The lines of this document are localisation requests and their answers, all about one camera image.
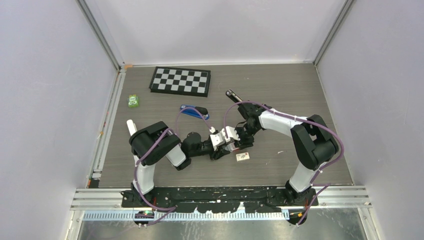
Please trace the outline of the red staple box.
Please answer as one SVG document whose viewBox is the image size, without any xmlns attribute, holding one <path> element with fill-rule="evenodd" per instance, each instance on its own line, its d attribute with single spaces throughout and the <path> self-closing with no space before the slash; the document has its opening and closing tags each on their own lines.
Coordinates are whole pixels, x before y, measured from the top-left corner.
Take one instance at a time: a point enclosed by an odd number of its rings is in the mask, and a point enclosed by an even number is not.
<svg viewBox="0 0 424 240">
<path fill-rule="evenodd" d="M 239 147 L 236 146 L 235 142 L 228 142 L 225 146 L 225 149 L 229 152 L 234 152 L 234 151 L 238 150 Z"/>
</svg>

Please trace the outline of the blue stapler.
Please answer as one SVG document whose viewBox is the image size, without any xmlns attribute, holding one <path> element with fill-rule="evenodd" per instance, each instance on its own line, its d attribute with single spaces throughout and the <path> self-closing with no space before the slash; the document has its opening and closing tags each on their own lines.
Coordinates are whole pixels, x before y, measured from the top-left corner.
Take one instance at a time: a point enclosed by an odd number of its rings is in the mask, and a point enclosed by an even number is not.
<svg viewBox="0 0 424 240">
<path fill-rule="evenodd" d="M 208 120 L 210 118 L 209 112 L 205 107 L 182 104 L 179 109 L 183 114 L 186 114 L 191 117 L 195 117 L 198 119 L 204 118 L 205 120 Z"/>
</svg>

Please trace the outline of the white staple box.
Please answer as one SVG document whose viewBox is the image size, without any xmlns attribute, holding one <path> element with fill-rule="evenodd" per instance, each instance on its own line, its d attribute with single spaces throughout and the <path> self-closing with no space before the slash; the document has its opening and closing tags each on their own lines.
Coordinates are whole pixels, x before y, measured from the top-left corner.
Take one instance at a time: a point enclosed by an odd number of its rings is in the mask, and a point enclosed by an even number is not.
<svg viewBox="0 0 424 240">
<path fill-rule="evenodd" d="M 238 153 L 235 156 L 237 162 L 246 161 L 250 159 L 250 155 L 248 152 Z"/>
</svg>

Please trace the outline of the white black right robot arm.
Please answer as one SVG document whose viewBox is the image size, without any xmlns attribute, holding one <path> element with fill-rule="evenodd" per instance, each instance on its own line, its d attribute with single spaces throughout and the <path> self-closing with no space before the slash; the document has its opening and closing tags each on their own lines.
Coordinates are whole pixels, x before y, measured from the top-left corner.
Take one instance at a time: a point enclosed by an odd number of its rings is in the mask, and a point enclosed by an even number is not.
<svg viewBox="0 0 424 240">
<path fill-rule="evenodd" d="M 235 147 L 242 150 L 252 147 L 254 136 L 260 130 L 273 130 L 292 139 L 299 164 L 293 176 L 286 182 L 284 197 L 291 205 L 299 205 L 311 189 L 320 167 L 329 162 L 339 151 L 334 136 L 326 130 L 321 116 L 295 117 L 254 103 L 241 103 L 238 111 L 244 118 L 243 126 L 235 131 L 239 140 Z"/>
</svg>

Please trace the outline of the white stapler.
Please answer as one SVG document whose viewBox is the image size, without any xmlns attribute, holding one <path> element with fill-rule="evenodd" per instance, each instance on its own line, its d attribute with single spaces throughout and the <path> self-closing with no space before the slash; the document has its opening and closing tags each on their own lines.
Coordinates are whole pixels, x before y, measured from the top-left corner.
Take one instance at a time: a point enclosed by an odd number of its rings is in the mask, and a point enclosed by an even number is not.
<svg viewBox="0 0 424 240">
<path fill-rule="evenodd" d="M 126 121 L 126 125 L 129 131 L 130 136 L 137 132 L 137 127 L 132 119 Z"/>
</svg>

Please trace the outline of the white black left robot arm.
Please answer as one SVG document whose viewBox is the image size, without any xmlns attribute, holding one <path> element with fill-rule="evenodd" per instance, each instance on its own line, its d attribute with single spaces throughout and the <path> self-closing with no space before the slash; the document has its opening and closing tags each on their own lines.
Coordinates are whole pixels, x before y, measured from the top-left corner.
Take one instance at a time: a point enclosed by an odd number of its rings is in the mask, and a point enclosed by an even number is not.
<svg viewBox="0 0 424 240">
<path fill-rule="evenodd" d="M 193 157 L 209 156 L 217 160 L 228 155 L 237 149 L 235 143 L 240 140 L 236 129 L 230 126 L 220 131 L 211 127 L 209 137 L 202 141 L 197 132 L 191 132 L 181 140 L 163 121 L 140 130 L 131 119 L 126 124 L 135 165 L 134 200 L 141 207 L 148 207 L 153 202 L 151 190 L 155 187 L 155 166 L 159 160 L 167 158 L 180 171 L 191 164 Z"/>
</svg>

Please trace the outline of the black stapler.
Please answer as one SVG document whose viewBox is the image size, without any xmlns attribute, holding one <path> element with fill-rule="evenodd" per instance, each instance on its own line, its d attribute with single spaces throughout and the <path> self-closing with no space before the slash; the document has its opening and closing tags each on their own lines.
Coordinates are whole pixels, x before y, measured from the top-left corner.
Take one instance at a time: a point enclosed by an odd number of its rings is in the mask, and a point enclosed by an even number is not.
<svg viewBox="0 0 424 240">
<path fill-rule="evenodd" d="M 226 92 L 225 92 L 225 95 L 231 100 L 231 101 L 233 101 L 234 103 L 240 103 L 240 102 L 242 102 L 243 101 L 243 99 L 239 96 L 239 95 L 237 95 L 233 90 L 231 90 L 231 89 L 228 89 Z"/>
</svg>

